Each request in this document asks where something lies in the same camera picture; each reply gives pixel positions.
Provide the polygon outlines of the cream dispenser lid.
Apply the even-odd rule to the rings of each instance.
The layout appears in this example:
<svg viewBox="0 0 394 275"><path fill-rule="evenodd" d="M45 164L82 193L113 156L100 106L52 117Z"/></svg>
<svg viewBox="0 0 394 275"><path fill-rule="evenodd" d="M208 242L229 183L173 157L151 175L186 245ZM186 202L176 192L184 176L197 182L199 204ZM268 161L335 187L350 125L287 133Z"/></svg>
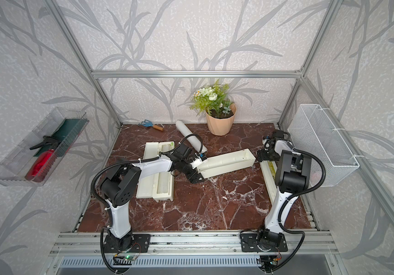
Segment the cream dispenser lid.
<svg viewBox="0 0 394 275"><path fill-rule="evenodd" d="M275 176L277 172L276 162L263 160L262 162L260 162L260 167L264 176L264 181L266 189L268 190L270 202L273 204L273 201L275 200L277 195L277 186L275 182Z"/></svg>
<svg viewBox="0 0 394 275"><path fill-rule="evenodd" d="M159 142L147 142L145 144L143 159L154 158L157 157L158 154L159 154ZM144 168L142 170L142 175L145 175L145 177L141 178L137 185L137 193L136 193L137 199L152 198L152 188L153 188L155 177L154 174L148 175L148 172L149 170L147 168Z"/></svg>

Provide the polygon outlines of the cream dispenser box base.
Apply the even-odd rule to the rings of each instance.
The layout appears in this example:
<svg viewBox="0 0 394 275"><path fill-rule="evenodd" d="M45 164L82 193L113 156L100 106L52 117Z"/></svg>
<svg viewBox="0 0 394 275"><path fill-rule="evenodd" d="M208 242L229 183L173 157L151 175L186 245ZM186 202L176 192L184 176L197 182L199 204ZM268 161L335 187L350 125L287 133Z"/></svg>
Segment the cream dispenser box base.
<svg viewBox="0 0 394 275"><path fill-rule="evenodd" d="M158 152L166 152L174 149L174 142L157 143ZM170 172L159 173L155 175L153 184L152 198L159 201L174 200L174 176Z"/></svg>

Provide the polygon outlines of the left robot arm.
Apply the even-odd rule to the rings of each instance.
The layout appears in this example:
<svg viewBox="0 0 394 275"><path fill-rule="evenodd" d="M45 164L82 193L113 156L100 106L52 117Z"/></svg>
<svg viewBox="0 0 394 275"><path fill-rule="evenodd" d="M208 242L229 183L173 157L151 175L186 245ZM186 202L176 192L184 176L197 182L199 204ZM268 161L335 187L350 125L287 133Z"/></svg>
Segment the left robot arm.
<svg viewBox="0 0 394 275"><path fill-rule="evenodd" d="M179 143L176 148L160 152L154 158L124 160L98 172L90 184L90 191L109 214L111 226L108 234L119 241L129 236L129 202L141 179L176 170L184 174L191 183L199 183L204 177L197 167L205 160L207 156L202 145L194 151L184 143Z"/></svg>

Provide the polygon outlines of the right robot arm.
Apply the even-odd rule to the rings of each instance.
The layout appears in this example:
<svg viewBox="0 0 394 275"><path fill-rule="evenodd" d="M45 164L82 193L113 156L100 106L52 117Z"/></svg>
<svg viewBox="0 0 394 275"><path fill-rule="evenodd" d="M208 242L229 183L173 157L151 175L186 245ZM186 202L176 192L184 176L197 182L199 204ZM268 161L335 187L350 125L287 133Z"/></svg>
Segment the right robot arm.
<svg viewBox="0 0 394 275"><path fill-rule="evenodd" d="M263 149L257 151L265 182L276 188L270 213L258 232L261 244L277 246L284 239L285 221L293 203L303 194L315 191L325 182L326 169L314 154L296 148L290 141L290 133L277 130L263 138ZM321 178L309 187L312 161L320 167Z"/></svg>

